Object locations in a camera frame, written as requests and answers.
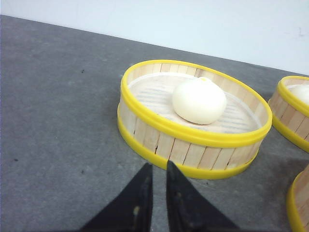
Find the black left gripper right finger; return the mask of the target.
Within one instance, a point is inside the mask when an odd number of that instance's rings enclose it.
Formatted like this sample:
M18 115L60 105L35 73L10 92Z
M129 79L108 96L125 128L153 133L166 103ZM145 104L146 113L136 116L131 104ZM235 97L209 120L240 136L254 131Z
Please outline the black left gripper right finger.
M167 162L166 203L171 232L236 232L239 227L205 199L172 162Z

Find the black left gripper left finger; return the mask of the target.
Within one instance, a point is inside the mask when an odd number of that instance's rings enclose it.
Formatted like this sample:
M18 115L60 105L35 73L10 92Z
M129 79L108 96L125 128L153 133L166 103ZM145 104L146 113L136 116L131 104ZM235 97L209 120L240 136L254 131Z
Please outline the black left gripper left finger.
M153 166L145 164L82 232L149 232L153 209Z

